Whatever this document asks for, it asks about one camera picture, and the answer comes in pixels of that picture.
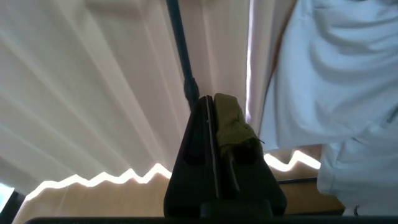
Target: fabric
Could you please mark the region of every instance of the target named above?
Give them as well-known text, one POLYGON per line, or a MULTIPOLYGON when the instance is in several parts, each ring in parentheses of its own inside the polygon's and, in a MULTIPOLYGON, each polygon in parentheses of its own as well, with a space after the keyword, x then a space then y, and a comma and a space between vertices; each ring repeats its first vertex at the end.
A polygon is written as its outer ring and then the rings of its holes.
POLYGON ((240 144, 255 142, 261 146, 253 129, 245 123, 236 97, 217 93, 214 104, 218 126, 216 137, 221 155, 240 144))
POLYGON ((397 1, 300 0, 264 107, 264 149, 324 144, 318 188, 397 205, 397 1))

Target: curtain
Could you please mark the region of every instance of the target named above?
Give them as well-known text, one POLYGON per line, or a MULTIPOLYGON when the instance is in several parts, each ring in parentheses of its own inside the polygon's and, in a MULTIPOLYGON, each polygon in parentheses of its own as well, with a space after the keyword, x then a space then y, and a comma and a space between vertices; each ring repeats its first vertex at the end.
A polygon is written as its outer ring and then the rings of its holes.
MULTIPOLYGON (((257 132, 293 2, 179 1, 201 96, 257 132)), ((172 171, 190 112, 165 1, 0 0, 0 57, 0 182, 172 171)))

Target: green cloth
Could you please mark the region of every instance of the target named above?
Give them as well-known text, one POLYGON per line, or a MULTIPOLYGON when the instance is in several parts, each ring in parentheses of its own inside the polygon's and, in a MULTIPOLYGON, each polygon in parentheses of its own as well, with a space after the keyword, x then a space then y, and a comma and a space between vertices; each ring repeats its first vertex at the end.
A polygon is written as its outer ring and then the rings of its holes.
POLYGON ((217 93, 214 97, 217 120, 217 142, 224 155, 226 151, 247 144, 261 148, 260 140, 250 125, 246 124, 236 97, 217 93))

